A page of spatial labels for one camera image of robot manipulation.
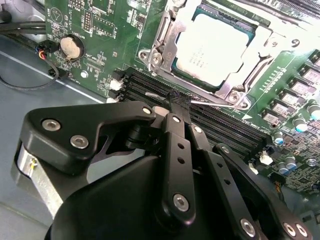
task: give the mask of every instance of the green circuit board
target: green circuit board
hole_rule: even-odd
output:
[[[164,0],[46,1],[47,38],[58,43],[73,34],[86,51],[84,58],[73,63],[67,63],[59,51],[50,58],[70,72],[71,80],[108,97],[115,69],[144,69],[137,51],[152,44],[164,7]],[[81,77],[82,71],[87,78]]]
[[[262,25],[270,24],[263,17],[227,0],[216,2]],[[47,38],[58,43],[63,36],[72,34],[80,38],[85,46],[85,56],[75,62],[67,62],[60,51],[48,56],[70,73],[71,80],[107,98],[115,69],[133,67],[150,75],[137,54],[141,49],[151,48],[166,0],[47,0],[45,4]],[[281,7],[287,13],[297,15],[290,11],[291,8]],[[279,92],[289,88],[290,80],[299,77],[301,67],[312,65],[309,58],[314,51],[313,48],[300,52],[283,51],[250,91],[248,98],[252,106],[248,110],[221,109],[262,132],[273,134],[282,131],[284,144],[278,146],[282,154],[260,173],[268,176],[271,172],[277,172],[278,163],[287,156],[295,156],[297,169],[286,176],[287,186],[306,194],[317,192],[311,190],[311,184],[317,183],[320,174],[320,167],[307,165],[308,159],[320,159],[320,123],[311,120],[307,112],[307,106],[314,100],[309,97],[296,105],[294,111],[277,126],[265,121],[263,114],[274,99],[279,99]],[[86,77],[82,76],[83,71],[87,73]],[[165,79],[157,78],[172,85]],[[295,131],[292,120],[297,116],[306,119],[308,131]]]

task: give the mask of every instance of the electrolytic capacitor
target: electrolytic capacitor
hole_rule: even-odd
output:
[[[320,120],[320,106],[318,104],[308,106],[307,111],[313,120]]]
[[[289,170],[294,170],[297,168],[296,159],[293,156],[288,156],[285,158],[285,166]]]
[[[289,171],[285,162],[279,162],[278,169],[280,174],[286,174]]]
[[[306,120],[302,117],[298,117],[292,121],[295,130],[299,133],[305,132],[308,130],[308,125]]]
[[[283,133],[280,132],[280,131],[276,131],[274,134],[273,134],[273,137],[274,137],[274,142],[278,145],[281,145],[284,143],[284,138],[283,138]]]

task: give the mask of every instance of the black memory slot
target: black memory slot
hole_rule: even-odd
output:
[[[165,97],[173,88],[164,82],[129,68],[120,90],[120,101],[142,101],[151,107],[162,102],[146,96],[146,92]],[[271,137],[259,130],[206,105],[192,104],[189,109],[191,121],[205,132],[212,146],[224,143],[246,162],[271,143]]]

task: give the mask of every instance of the screw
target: screw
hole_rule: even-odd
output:
[[[298,39],[293,39],[291,43],[292,43],[291,47],[296,48],[299,46],[300,41]]]
[[[241,102],[241,103],[240,103],[240,106],[241,106],[243,109],[245,109],[245,108],[248,107],[248,103],[246,103],[246,102]]]
[[[292,236],[295,237],[296,236],[296,231],[292,228],[292,226],[290,226],[288,223],[284,222],[283,226],[285,228],[285,230]]]
[[[223,150],[226,154],[230,153],[229,149],[226,148],[225,146],[222,146],[222,150]]]
[[[162,56],[160,53],[156,52],[152,55],[152,63],[158,65],[162,61]]]
[[[302,236],[308,237],[307,231],[300,224],[296,224],[296,227],[298,228],[298,230],[302,234]]]
[[[181,7],[185,3],[185,0],[172,0],[172,2],[176,7]]]
[[[201,128],[198,127],[198,126],[195,126],[195,127],[194,127],[194,130],[195,130],[198,134],[201,134],[201,133],[202,133]]]
[[[88,139],[81,135],[74,135],[71,137],[70,143],[77,149],[85,149],[89,145]]]
[[[240,224],[245,233],[248,234],[251,238],[253,238],[256,235],[256,230],[254,226],[247,219],[242,218],[240,220]]]
[[[180,123],[180,119],[177,118],[176,116],[173,116],[172,118],[173,118],[173,120],[176,121],[177,123]]]
[[[184,196],[182,196],[181,194],[175,194],[173,196],[173,204],[181,212],[186,212],[189,209],[188,200]]]
[[[146,113],[146,114],[151,114],[151,111],[146,108],[146,107],[143,107],[142,110]]]
[[[47,119],[42,122],[42,127],[47,131],[58,131],[61,128],[61,125],[58,121],[53,119]]]
[[[309,167],[315,167],[317,165],[317,160],[309,159],[306,161],[306,164],[308,164]]]
[[[139,56],[142,60],[145,60],[147,58],[147,54],[145,52],[141,52]]]
[[[240,96],[239,96],[238,92],[234,91],[234,92],[230,93],[230,95],[229,95],[230,102],[236,103],[236,102],[238,102],[239,99],[240,99]]]
[[[89,77],[89,73],[87,71],[81,71],[80,76],[86,79],[87,77]]]

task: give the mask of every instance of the white connector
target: white connector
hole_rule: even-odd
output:
[[[249,162],[249,168],[251,169],[251,171],[252,171],[255,175],[258,175],[258,174],[259,174],[258,170],[255,169],[254,165],[253,165],[251,162]]]
[[[272,158],[268,155],[266,151],[262,151],[262,154],[260,156],[260,163],[265,165],[270,165],[273,163]]]

